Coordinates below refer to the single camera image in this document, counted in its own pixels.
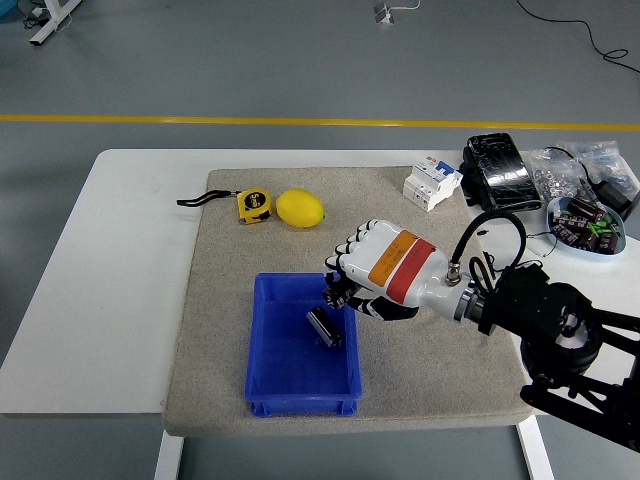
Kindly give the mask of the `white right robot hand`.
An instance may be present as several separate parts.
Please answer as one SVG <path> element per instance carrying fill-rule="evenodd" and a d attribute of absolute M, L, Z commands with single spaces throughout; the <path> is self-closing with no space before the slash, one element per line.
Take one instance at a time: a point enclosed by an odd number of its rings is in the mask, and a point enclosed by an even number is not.
<path fill-rule="evenodd" d="M 406 320 L 429 308 L 442 318 L 462 318 L 468 276 L 450 274 L 452 263 L 427 240 L 386 220 L 370 220 L 325 260 L 323 298 L 377 320 Z"/>

